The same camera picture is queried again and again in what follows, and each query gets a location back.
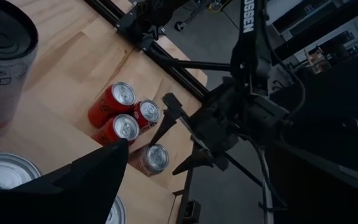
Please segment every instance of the wooden table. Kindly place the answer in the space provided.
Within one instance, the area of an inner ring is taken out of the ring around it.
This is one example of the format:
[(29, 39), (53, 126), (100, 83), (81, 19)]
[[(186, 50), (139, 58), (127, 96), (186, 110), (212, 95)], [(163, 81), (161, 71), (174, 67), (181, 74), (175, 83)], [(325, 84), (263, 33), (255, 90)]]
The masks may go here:
[[(12, 128), (0, 138), (0, 152), (10, 152), (32, 161), (43, 174), (100, 147), (27, 96), (22, 97)], [(129, 165), (118, 195), (126, 207), (128, 224), (166, 224), (175, 201), (171, 192)]]

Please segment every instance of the black aluminum frame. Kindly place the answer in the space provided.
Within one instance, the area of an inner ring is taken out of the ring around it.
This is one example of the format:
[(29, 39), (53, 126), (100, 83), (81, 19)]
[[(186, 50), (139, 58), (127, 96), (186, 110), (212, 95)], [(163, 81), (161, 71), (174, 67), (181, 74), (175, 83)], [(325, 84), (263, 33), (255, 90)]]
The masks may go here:
[[(117, 27), (117, 23), (122, 19), (125, 13), (119, 9), (110, 0), (84, 0), (89, 4), (96, 12), (103, 16), (111, 25)], [(183, 88), (190, 92), (198, 101), (204, 102), (209, 91), (201, 84), (192, 74), (190, 74), (183, 67), (171, 67), (171, 65), (165, 64), (173, 57), (166, 52), (155, 41), (152, 42), (148, 51), (145, 54), (150, 57), (157, 65), (159, 65), (165, 72), (167, 72), (175, 81), (177, 81)]]
[[(192, 153), (195, 150), (196, 150), (196, 146), (193, 145)], [(191, 185), (191, 180), (193, 178), (193, 172), (194, 172), (194, 169), (190, 169), (187, 171), (185, 187), (183, 188), (183, 190), (179, 190), (179, 191), (173, 193), (174, 196), (176, 196), (176, 197), (182, 195), (176, 224), (183, 224), (183, 217), (185, 216), (187, 201), (189, 201), (189, 196), (190, 196), (190, 185)]]
[(161, 62), (166, 66), (171, 66), (174, 68), (194, 68), (202, 70), (212, 70), (212, 71), (224, 71), (230, 72), (231, 67), (229, 63), (217, 63), (217, 62), (197, 62), (189, 60), (177, 60), (173, 59), (161, 59)]

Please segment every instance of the wooden tabletop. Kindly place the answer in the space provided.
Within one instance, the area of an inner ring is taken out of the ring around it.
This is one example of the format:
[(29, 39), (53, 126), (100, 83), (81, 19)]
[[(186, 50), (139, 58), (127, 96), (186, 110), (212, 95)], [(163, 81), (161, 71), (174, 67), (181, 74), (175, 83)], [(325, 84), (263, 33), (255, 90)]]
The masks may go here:
[[(175, 94), (188, 114), (200, 103), (167, 75), (157, 64), (137, 50), (117, 30), (82, 0), (10, 0), (35, 23), (39, 48), (25, 92), (87, 135), (93, 134), (87, 118), (88, 108), (110, 84), (126, 82), (137, 100), (149, 98), (164, 109), (161, 98)], [(127, 0), (114, 1), (124, 12), (131, 8)], [(187, 57), (166, 37), (159, 44), (174, 57)], [(206, 75), (190, 70), (201, 83)], [(141, 135), (130, 152), (147, 144), (157, 128)], [(182, 190), (186, 172), (172, 176), (172, 171), (191, 154), (193, 142), (182, 124), (177, 124), (160, 144), (167, 148), (170, 164), (152, 180), (171, 192)]]
[[(0, 138), (0, 152), (32, 161), (43, 174), (100, 147), (28, 96), (22, 97), (11, 129)], [(175, 196), (129, 165), (118, 195), (126, 207), (128, 224), (168, 223)]]

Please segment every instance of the black cable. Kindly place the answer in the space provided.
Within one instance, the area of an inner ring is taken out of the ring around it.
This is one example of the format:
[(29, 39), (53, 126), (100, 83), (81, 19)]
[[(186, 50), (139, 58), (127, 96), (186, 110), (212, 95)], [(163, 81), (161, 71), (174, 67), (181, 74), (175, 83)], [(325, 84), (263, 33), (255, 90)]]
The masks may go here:
[(183, 9), (184, 10), (187, 10), (187, 11), (194, 11), (195, 9), (189, 9), (189, 8), (187, 8), (187, 7), (185, 7), (185, 6), (183, 6)]
[(171, 215), (172, 215), (172, 211), (173, 211), (173, 206), (175, 205), (175, 201), (173, 201), (174, 203), (172, 203), (172, 207), (171, 207), (171, 213), (169, 214), (169, 217), (168, 217), (168, 222), (167, 222), (167, 224), (169, 224), (170, 222), (170, 219), (171, 219)]
[(233, 165), (235, 165), (241, 172), (243, 172), (248, 178), (250, 178), (252, 181), (255, 182), (259, 187), (263, 187), (262, 182), (256, 178), (251, 172), (249, 172), (245, 167), (243, 167), (237, 160), (235, 160), (230, 154), (227, 152), (224, 152), (224, 157), (231, 162)]
[(287, 203), (284, 201), (284, 199), (281, 198), (281, 196), (277, 193), (277, 191), (274, 189), (272, 183), (270, 182), (270, 177), (269, 177), (269, 174), (267, 173), (267, 164), (266, 164), (266, 161), (264, 159), (264, 155), (262, 154), (262, 148), (259, 147), (251, 137), (249, 137), (249, 136), (247, 136), (245, 134), (238, 134), (238, 136), (243, 138), (243, 139), (245, 139), (245, 140), (248, 140), (253, 145), (253, 147), (256, 150), (256, 153), (258, 154), (260, 166), (262, 167), (262, 175), (265, 178), (267, 188), (272, 192), (272, 194), (282, 204), (282, 207), (287, 208)]
[(231, 23), (233, 23), (233, 25), (237, 28), (237, 30), (240, 30), (239, 27), (234, 23), (234, 21), (230, 18), (230, 16), (228, 16), (228, 15), (226, 14), (225, 11), (222, 10), (221, 12), (223, 12), (223, 13), (226, 15), (226, 17), (231, 21)]
[(297, 112), (299, 112), (299, 110), (303, 107), (303, 105), (305, 104), (306, 101), (306, 88), (305, 85), (303, 84), (303, 82), (300, 80), (299, 77), (297, 77), (283, 62), (283, 60), (280, 59), (280, 57), (277, 55), (276, 51), (274, 51), (270, 41), (269, 41), (269, 36), (267, 35), (267, 24), (266, 24), (266, 20), (267, 20), (267, 16), (264, 14), (262, 15), (262, 34), (263, 37), (265, 39), (266, 45), (269, 49), (269, 51), (272, 53), (272, 55), (277, 59), (278, 63), (284, 68), (284, 70), (286, 72), (288, 72), (293, 79), (295, 79), (299, 85), (301, 86), (301, 94), (302, 94), (302, 98), (301, 101), (299, 102), (298, 106), (291, 111), (291, 113), (286, 117), (286, 120), (291, 121), (291, 119), (297, 114)]

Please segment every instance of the pull tab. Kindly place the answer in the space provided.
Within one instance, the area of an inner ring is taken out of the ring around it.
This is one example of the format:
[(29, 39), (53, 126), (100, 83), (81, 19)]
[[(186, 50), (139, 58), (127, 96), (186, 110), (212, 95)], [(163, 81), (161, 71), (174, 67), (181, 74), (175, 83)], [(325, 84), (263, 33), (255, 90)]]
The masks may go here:
[(150, 106), (147, 108), (147, 112), (148, 112), (149, 114), (154, 114), (154, 113), (155, 113), (155, 110), (156, 110), (156, 108), (155, 108), (154, 105), (150, 105)]
[(131, 133), (131, 126), (128, 123), (125, 123), (121, 128), (121, 134), (125, 137), (128, 137)]
[(125, 99), (128, 98), (127, 90), (123, 86), (120, 87), (119, 94)]

